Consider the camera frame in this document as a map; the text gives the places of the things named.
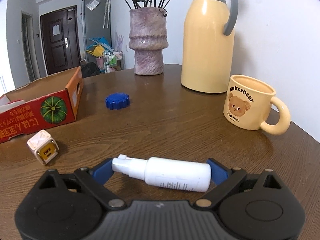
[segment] purple ceramic vase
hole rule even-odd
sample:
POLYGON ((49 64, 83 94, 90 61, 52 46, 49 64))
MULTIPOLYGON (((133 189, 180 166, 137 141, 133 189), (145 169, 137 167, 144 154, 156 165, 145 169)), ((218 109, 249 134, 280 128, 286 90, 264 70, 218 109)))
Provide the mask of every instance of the purple ceramic vase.
POLYGON ((137 75, 163 73, 162 50, 168 47, 166 11, 156 7, 130 10, 129 48, 134 50, 137 75))

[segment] white spray bottle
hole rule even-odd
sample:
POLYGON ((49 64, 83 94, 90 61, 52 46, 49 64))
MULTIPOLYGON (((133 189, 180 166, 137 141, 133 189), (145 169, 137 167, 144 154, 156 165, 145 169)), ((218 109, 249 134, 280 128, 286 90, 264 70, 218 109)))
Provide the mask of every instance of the white spray bottle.
POLYGON ((207 163, 157 157, 143 160, 120 154, 113 158, 112 169, 144 180, 148 185, 179 190, 205 192, 211 181, 211 168, 207 163))

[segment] wooden cube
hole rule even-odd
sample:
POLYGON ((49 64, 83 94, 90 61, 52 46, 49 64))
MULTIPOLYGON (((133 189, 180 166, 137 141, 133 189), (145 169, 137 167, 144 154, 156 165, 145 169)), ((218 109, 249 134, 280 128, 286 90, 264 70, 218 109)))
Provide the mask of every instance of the wooden cube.
POLYGON ((42 165, 47 165, 59 153, 56 141, 46 130, 37 132, 27 143, 34 156, 42 165))

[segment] doorway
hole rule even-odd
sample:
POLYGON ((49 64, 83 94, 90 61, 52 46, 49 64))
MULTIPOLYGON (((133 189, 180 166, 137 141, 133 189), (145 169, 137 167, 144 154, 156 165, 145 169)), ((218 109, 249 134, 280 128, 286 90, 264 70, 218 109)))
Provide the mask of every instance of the doorway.
POLYGON ((48 75, 80 66, 77 6, 41 15, 41 37, 48 75))
POLYGON ((31 58, 31 49, 30 49, 30 22, 32 22, 32 17, 30 15, 22 14, 22 42, 23 42, 23 53, 26 62, 27 72, 30 82, 36 80, 34 72, 34 62, 31 58))

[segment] pumpkin image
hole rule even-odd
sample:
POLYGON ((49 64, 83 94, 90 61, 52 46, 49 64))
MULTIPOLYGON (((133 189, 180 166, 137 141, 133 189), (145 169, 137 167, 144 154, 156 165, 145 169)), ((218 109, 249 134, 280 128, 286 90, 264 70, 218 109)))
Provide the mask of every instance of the pumpkin image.
POLYGON ((62 98, 48 97, 41 104, 41 115, 48 123, 58 124, 67 116, 67 106, 62 98))

